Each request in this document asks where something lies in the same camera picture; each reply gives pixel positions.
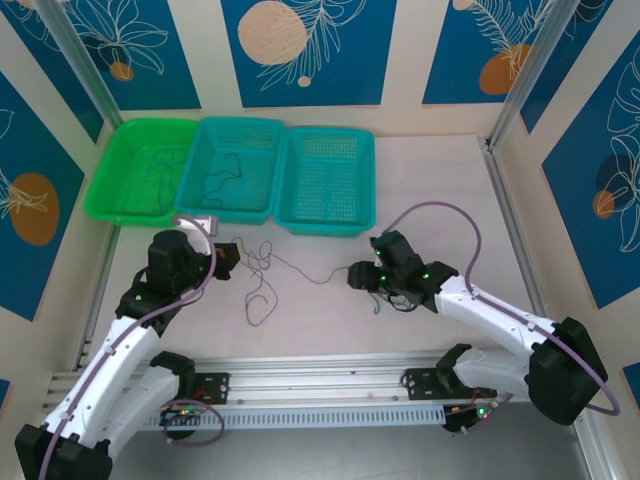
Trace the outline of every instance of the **turquoise basket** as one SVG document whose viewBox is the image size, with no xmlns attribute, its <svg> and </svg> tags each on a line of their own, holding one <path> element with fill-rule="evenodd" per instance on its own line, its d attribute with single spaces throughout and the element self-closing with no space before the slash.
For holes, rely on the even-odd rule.
<svg viewBox="0 0 640 480">
<path fill-rule="evenodd" d="M 376 222 L 375 140 L 364 130 L 294 128 L 275 220 L 296 235 L 357 237 Z"/>
<path fill-rule="evenodd" d="M 178 189 L 178 210 L 227 223 L 264 223 L 273 211 L 284 134 L 284 124 L 275 120 L 202 120 Z"/>
</svg>

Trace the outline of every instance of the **green basket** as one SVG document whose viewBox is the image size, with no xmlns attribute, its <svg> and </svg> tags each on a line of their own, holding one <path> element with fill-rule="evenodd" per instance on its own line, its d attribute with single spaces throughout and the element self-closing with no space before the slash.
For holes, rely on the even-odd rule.
<svg viewBox="0 0 640 480">
<path fill-rule="evenodd" d="M 169 118 L 123 123 L 93 178 L 87 213 L 116 225 L 171 226 L 197 128 L 195 120 Z"/>
</svg>

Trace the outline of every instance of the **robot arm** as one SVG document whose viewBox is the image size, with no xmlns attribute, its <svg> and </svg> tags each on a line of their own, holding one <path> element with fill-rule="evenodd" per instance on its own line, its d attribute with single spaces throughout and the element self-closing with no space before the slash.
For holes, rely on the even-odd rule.
<svg viewBox="0 0 640 480">
<path fill-rule="evenodd" d="M 352 265 L 348 277 L 352 288 L 404 296 L 415 306 L 473 326 L 510 352 L 484 353 L 470 345 L 457 345 L 438 363 L 438 380 L 448 391 L 461 385 L 524 394 L 548 418 L 570 425 L 599 386 L 544 333 L 568 345 L 607 380 L 586 329 L 576 320 L 558 323 L 537 317 L 481 291 L 441 262 L 425 265 L 397 231 L 372 238 L 371 245 L 380 266 L 374 262 Z"/>
<path fill-rule="evenodd" d="M 122 296 L 95 358 L 42 425 L 25 425 L 16 437 L 26 480 L 44 478 L 43 464 L 47 480 L 108 479 L 113 460 L 142 423 L 168 401 L 194 393 L 194 362 L 170 352 L 156 356 L 136 385 L 122 391 L 180 311 L 182 295 L 203 288 L 210 273 L 228 280 L 240 259 L 235 244 L 217 244 L 212 251 L 210 217 L 193 221 L 199 227 L 180 220 L 179 230 L 155 235 L 148 266 Z M 52 452 L 48 459 L 47 451 Z"/>
</svg>

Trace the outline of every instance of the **white tabletop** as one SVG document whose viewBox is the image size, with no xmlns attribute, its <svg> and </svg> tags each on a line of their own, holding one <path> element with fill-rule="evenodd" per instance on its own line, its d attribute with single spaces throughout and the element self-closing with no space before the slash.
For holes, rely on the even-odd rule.
<svg viewBox="0 0 640 480">
<path fill-rule="evenodd" d="M 379 138 L 376 149 L 377 225 L 368 234 L 355 239 L 296 236 L 269 220 L 261 226 L 222 224 L 216 240 L 228 242 L 239 236 L 248 251 L 257 251 L 263 241 L 271 240 L 274 254 L 323 280 L 336 267 L 373 260 L 368 237 L 379 234 L 411 205 L 448 201 L 468 211 L 482 231 L 483 250 L 474 283 L 530 309 L 477 139 Z M 443 208 L 421 209 L 397 229 L 425 263 L 440 260 L 460 272 L 466 270 L 475 248 L 475 236 L 466 220 Z M 106 335 L 121 295 L 129 289 L 134 274 L 146 266 L 147 248 L 157 231 L 122 228 L 91 356 Z M 259 280 L 238 265 L 230 281 L 212 281 L 199 302 L 182 309 L 153 353 L 170 350 L 192 358 L 243 358 L 446 350 L 459 342 L 494 345 L 471 327 L 425 308 L 405 314 L 383 303 L 380 313 L 374 315 L 375 302 L 366 292 L 352 290 L 346 276 L 346 271 L 337 272 L 329 283 L 314 285 L 273 259 L 264 278 L 277 291 L 279 302 L 273 314 L 255 328 L 245 318 L 245 295 Z M 268 288 L 260 293 L 264 292 L 273 301 Z M 272 305 L 255 300 L 252 320 L 260 320 Z"/>
</svg>

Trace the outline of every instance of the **plastic basket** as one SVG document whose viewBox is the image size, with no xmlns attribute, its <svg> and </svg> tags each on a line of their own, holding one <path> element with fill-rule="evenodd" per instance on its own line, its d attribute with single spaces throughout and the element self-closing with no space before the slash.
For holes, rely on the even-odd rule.
<svg viewBox="0 0 640 480">
<path fill-rule="evenodd" d="M 87 213 L 116 225 L 171 226 L 198 122 L 138 118 L 117 130 L 98 166 Z"/>
<path fill-rule="evenodd" d="M 273 211 L 284 124 L 251 118 L 200 122 L 177 196 L 185 212 L 261 224 Z"/>
<path fill-rule="evenodd" d="M 376 220 L 375 140 L 363 130 L 287 133 L 275 220 L 298 235 L 356 237 Z"/>
</svg>

